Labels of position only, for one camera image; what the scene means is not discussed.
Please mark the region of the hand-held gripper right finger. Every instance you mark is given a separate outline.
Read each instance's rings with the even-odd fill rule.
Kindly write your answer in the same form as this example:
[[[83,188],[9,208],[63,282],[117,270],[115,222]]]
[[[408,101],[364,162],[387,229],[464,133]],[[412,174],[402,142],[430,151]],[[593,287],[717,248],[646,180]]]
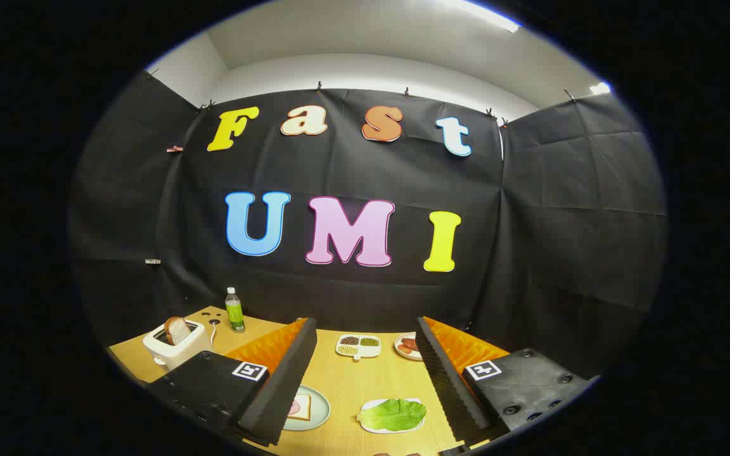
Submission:
[[[429,317],[416,344],[455,439],[466,445],[524,432],[592,386],[533,348],[507,352]]]

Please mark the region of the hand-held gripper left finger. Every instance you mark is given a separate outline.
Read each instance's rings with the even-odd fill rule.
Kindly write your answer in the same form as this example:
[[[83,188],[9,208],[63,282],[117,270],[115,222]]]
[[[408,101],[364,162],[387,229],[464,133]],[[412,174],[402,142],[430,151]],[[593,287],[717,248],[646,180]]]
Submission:
[[[215,354],[202,350],[150,383],[167,406],[229,440],[277,444],[316,348],[316,321],[302,318]]]

